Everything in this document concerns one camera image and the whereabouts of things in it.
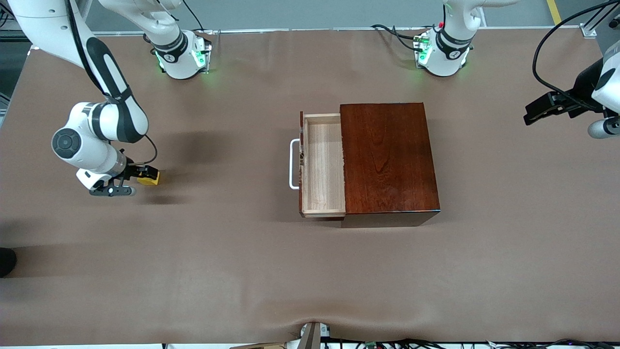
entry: drawer handle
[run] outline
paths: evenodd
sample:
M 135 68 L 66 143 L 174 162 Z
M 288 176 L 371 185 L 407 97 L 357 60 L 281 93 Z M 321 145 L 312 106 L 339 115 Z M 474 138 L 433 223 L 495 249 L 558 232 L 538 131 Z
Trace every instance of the drawer handle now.
M 298 186 L 293 185 L 293 145 L 299 142 L 299 138 L 296 138 L 291 141 L 290 149 L 289 149 L 289 158 L 288 158 L 288 186 L 291 187 L 292 190 L 299 190 Z

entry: yellow block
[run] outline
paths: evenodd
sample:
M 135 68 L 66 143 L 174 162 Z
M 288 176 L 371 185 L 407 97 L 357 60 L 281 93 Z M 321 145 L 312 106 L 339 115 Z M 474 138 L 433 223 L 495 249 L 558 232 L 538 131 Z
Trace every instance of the yellow block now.
M 549 11 L 551 11 L 553 23 L 558 25 L 558 23 L 562 22 L 562 18 L 560 17 L 560 12 L 557 10 L 556 0 L 547 0 L 547 5 L 549 6 Z
M 156 186 L 159 184 L 159 171 L 157 172 L 157 179 L 151 178 L 138 178 L 138 183 L 143 186 Z

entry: open drawer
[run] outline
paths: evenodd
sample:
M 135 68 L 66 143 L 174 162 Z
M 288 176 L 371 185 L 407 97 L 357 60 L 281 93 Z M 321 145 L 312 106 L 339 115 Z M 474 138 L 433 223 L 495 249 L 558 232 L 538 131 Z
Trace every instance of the open drawer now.
M 440 211 L 422 103 L 302 112 L 300 127 L 289 185 L 299 189 L 303 217 L 342 217 L 343 227 L 411 227 Z

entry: yellow floor tape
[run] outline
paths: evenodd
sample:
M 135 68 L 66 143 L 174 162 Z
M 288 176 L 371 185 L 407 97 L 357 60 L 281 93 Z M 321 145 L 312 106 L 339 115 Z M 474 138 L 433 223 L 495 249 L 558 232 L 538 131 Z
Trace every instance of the yellow floor tape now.
M 558 23 L 562 22 L 560 12 L 557 10 L 556 0 L 547 0 L 547 5 L 549 5 L 549 11 L 551 11 L 553 23 L 557 25 Z

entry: drawer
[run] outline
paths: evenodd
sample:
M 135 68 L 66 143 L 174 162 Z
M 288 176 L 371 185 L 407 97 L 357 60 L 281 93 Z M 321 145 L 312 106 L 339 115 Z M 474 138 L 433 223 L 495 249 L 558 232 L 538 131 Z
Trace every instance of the drawer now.
M 302 113 L 299 139 L 299 212 L 344 217 L 345 175 L 340 114 Z
M 415 227 L 439 213 L 422 103 L 343 104 L 338 114 L 302 112 L 299 125 L 289 186 L 299 190 L 302 217 L 339 217 L 342 227 Z

